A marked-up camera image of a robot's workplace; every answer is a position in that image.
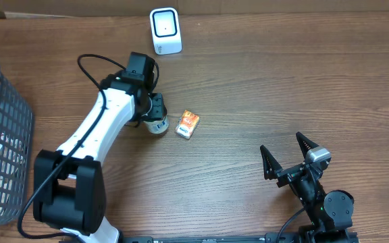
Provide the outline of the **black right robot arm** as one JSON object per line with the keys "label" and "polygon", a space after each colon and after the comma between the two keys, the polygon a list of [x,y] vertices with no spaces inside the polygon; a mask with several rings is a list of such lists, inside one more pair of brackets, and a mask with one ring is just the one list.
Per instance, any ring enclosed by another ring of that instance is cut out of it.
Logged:
{"label": "black right robot arm", "polygon": [[[302,209],[290,217],[279,232],[266,233],[265,241],[358,242],[357,233],[348,232],[348,228],[353,226],[353,196],[344,190],[327,193],[319,182],[332,159],[330,151],[301,132],[296,133],[296,139],[303,162],[288,169],[282,168],[266,146],[260,146],[264,178],[276,180],[279,188],[289,186],[302,204]],[[286,234],[285,229],[303,212],[311,223],[300,226],[297,232]]]}

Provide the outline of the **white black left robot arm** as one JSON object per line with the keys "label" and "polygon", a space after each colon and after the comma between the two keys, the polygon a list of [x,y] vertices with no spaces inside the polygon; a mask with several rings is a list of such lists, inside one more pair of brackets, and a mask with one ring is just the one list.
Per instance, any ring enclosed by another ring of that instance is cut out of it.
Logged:
{"label": "white black left robot arm", "polygon": [[26,209],[36,221],[73,242],[123,242],[105,217],[103,162],[121,129],[145,124],[152,134],[167,131],[163,96],[154,91],[157,62],[132,52],[127,66],[95,82],[97,100],[79,128],[56,151],[41,150],[34,162],[34,192]]}

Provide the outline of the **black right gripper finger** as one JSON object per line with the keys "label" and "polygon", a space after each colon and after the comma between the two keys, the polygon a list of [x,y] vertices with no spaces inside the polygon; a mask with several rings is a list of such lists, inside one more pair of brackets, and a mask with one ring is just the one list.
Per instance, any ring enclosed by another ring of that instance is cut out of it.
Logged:
{"label": "black right gripper finger", "polygon": [[282,171],[282,166],[276,161],[270,151],[264,146],[260,146],[261,156],[263,159],[263,175],[266,180],[274,180],[278,178],[278,174]]}
{"label": "black right gripper finger", "polygon": [[311,149],[318,147],[318,144],[309,140],[306,136],[304,136],[301,132],[296,133],[296,140],[300,146],[301,152],[304,157],[306,157],[307,152]]}

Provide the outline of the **green lid jar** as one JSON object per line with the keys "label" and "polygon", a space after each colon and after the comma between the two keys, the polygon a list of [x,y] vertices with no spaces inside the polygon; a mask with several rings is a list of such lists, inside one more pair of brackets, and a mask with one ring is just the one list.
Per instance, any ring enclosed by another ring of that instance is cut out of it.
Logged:
{"label": "green lid jar", "polygon": [[169,127],[169,121],[165,115],[163,119],[156,121],[144,121],[147,130],[152,134],[162,134],[167,131]]}

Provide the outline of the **small orange snack packet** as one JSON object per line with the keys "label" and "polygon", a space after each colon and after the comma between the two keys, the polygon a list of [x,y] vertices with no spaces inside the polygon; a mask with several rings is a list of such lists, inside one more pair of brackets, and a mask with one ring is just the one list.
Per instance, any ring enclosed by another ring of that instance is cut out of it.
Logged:
{"label": "small orange snack packet", "polygon": [[176,126],[176,133],[185,139],[190,139],[199,122],[200,117],[197,114],[185,110]]}

